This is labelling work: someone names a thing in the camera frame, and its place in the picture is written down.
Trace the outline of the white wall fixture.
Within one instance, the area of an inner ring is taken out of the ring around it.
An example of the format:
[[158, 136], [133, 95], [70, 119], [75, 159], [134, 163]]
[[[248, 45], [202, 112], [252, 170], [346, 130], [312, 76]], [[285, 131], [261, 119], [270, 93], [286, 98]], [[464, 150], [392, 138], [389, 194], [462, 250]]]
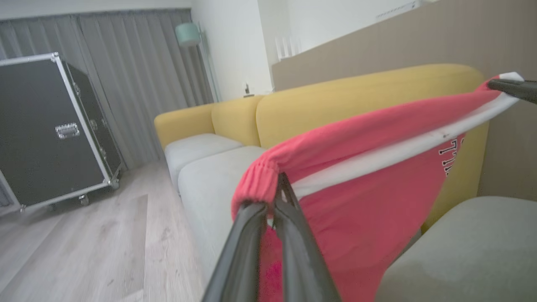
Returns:
[[376, 16], [375, 21], [376, 22], [382, 22], [384, 20], [387, 20], [389, 18], [395, 17], [397, 15], [401, 15], [405, 12], [412, 11], [418, 7], [420, 7], [423, 4], [422, 0], [413, 0], [411, 2], [405, 3], [401, 6], [397, 6], [394, 8], [391, 8], [388, 11], [382, 12], [379, 15]]

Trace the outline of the narrow yellow sofa backrest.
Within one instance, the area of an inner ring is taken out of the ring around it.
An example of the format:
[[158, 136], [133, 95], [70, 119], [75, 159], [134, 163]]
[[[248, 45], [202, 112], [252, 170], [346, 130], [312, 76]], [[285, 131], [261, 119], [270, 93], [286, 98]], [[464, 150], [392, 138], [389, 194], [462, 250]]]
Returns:
[[245, 146], [260, 146], [256, 110], [263, 96], [238, 98], [213, 106], [211, 118], [215, 134]]

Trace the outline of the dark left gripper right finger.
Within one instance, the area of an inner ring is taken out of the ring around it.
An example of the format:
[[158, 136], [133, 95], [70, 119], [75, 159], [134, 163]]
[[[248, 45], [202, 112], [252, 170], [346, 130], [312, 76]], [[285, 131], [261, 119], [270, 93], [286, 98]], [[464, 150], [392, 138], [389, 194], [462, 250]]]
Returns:
[[274, 229], [282, 243], [284, 302], [341, 302], [287, 174], [278, 176]]

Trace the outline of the black flight case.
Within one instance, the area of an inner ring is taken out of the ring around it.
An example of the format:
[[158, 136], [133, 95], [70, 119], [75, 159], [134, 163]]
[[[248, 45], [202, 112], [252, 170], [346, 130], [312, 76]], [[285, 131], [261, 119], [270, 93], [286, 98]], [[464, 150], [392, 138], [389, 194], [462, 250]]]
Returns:
[[123, 160], [89, 76], [48, 53], [0, 60], [0, 184], [20, 211], [118, 189]]

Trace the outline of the teal floor lamp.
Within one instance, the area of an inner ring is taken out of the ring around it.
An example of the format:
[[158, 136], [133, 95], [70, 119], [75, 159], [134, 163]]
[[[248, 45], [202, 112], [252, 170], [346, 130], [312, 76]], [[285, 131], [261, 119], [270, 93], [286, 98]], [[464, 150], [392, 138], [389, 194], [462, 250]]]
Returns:
[[211, 93], [215, 102], [221, 102], [220, 92], [217, 87], [217, 81], [209, 54], [209, 42], [206, 33], [201, 30], [200, 24], [181, 23], [175, 28], [176, 38], [181, 47], [199, 47], [203, 56], [203, 62], [206, 74], [209, 79]]

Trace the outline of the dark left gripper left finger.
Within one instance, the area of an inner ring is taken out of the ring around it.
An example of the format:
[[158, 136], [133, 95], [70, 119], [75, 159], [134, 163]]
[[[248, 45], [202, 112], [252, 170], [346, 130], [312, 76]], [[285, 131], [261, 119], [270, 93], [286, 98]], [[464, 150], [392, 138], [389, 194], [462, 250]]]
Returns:
[[266, 216], [265, 203], [240, 205], [201, 302], [257, 302]]

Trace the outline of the red shorts with white band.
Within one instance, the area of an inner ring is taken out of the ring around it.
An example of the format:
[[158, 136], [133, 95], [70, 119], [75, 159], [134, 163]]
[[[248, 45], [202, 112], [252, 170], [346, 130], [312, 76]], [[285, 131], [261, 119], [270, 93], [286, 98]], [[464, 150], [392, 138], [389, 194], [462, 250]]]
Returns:
[[520, 99], [488, 88], [379, 109], [316, 128], [263, 153], [232, 199], [267, 205], [257, 302], [284, 302], [274, 229], [285, 173], [343, 302], [372, 302], [388, 266], [426, 220], [468, 130]]

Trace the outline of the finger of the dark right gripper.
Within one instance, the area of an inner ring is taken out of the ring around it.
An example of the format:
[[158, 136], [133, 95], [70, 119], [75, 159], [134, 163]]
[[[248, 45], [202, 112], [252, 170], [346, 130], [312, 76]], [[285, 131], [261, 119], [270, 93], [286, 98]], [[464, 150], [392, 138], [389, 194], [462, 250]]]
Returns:
[[537, 81], [492, 79], [488, 88], [537, 104]]

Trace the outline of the grey curtain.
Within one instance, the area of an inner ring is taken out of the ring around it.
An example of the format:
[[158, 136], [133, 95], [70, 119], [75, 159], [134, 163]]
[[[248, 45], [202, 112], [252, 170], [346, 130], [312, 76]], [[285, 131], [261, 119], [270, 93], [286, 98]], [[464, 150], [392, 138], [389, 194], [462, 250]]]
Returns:
[[189, 8], [0, 20], [0, 60], [58, 52], [90, 78], [127, 169], [163, 158], [154, 119], [213, 102], [197, 46], [175, 29]]

